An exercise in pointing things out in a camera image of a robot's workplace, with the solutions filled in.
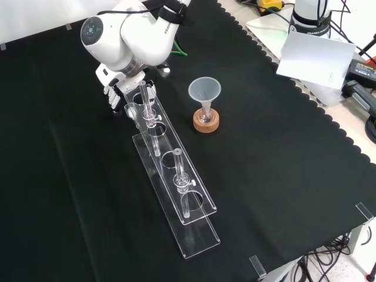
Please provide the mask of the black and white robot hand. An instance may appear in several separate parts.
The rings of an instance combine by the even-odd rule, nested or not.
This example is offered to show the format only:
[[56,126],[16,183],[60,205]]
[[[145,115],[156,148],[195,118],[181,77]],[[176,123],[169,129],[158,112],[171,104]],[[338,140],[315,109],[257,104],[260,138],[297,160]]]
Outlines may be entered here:
[[112,71],[105,64],[101,63],[96,70],[96,76],[104,86],[103,93],[112,113],[120,116],[124,105],[127,103],[125,95],[139,87],[139,83],[144,80],[150,85],[148,90],[149,98],[156,97],[156,87],[152,80],[146,80],[147,65],[141,63],[135,66],[129,65],[122,71]]

